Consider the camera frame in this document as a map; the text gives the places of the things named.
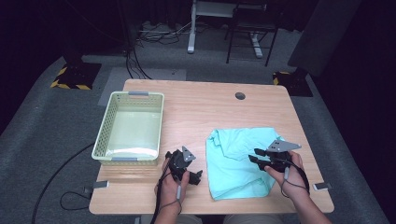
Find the table leg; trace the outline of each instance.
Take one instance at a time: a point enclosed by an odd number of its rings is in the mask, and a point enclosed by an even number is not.
[[[250,34],[251,44],[253,45],[254,51],[256,52],[257,58],[262,58],[262,49],[260,48],[260,43],[257,40],[257,34]]]
[[[194,46],[195,46],[195,19],[197,13],[197,2],[193,0],[192,7],[191,7],[191,29],[190,29],[190,39],[189,39],[189,46],[187,48],[188,53],[194,53]]]

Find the chair leg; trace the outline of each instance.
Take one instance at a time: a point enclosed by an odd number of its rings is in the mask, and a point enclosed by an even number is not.
[[[228,33],[230,32],[230,28],[227,28],[227,32],[225,33],[224,40],[227,39]]]
[[[271,56],[272,48],[274,47],[276,35],[277,35],[277,29],[275,30],[273,40],[271,41],[271,47],[270,47],[270,51],[268,52],[267,60],[265,61],[265,67],[268,65],[268,62],[270,61],[270,56]]]
[[[228,63],[230,61],[230,54],[231,54],[231,46],[233,45],[233,29],[231,29],[231,38],[230,38],[230,44],[228,45],[228,53],[227,53],[227,61]]]

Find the wooden table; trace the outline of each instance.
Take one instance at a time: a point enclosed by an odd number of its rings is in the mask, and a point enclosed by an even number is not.
[[[161,176],[164,155],[182,146],[196,156],[192,172],[204,170],[201,183],[190,185],[183,203],[185,214],[294,213],[290,199],[274,184],[264,198],[214,201],[209,192],[205,141],[214,129],[274,127],[285,140],[302,145],[302,156],[311,185],[311,198],[324,213],[333,210],[327,190],[313,191],[322,182],[318,165],[307,142],[288,92],[282,86],[129,79],[125,91],[159,91],[165,96],[159,163],[154,167],[101,166],[97,180],[108,180],[95,189],[90,211],[94,214],[152,214],[154,186]],[[235,98],[237,92],[245,100]]]

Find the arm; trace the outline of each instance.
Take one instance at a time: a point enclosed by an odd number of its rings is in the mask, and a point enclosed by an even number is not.
[[[293,163],[304,169],[300,155],[292,151],[290,152],[290,155]],[[274,170],[270,166],[266,166],[265,171],[273,177],[280,186],[282,186],[282,183],[284,182],[284,174]],[[302,186],[302,188],[299,188],[291,185],[289,182],[284,182],[282,188],[293,202],[301,223],[331,223],[309,197],[308,192],[304,188],[303,179],[293,166],[290,167],[288,181],[294,185]]]
[[[163,169],[168,163],[169,159],[166,159],[163,163]],[[161,190],[161,203],[160,212],[155,220],[155,223],[161,224],[174,224],[176,223],[177,216],[181,211],[181,204],[186,197],[186,189],[189,185],[190,172],[186,171],[183,174],[183,178],[180,181],[181,192],[179,202],[177,201],[177,188],[178,183],[170,175],[170,170],[166,171],[166,178],[163,180],[163,187]]]

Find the chair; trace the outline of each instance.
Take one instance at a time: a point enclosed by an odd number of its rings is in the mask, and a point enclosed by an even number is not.
[[[256,50],[258,52],[261,49],[269,49],[265,61],[265,66],[267,66],[274,47],[279,22],[287,2],[288,0],[251,0],[238,2],[233,10],[233,17],[224,37],[224,39],[227,39],[228,33],[231,33],[226,63],[230,61],[232,47],[249,47],[259,49]],[[247,33],[248,37],[252,40],[251,45],[235,45],[233,43],[234,33]],[[273,33],[271,46],[269,48],[261,47],[260,42],[268,33]]]

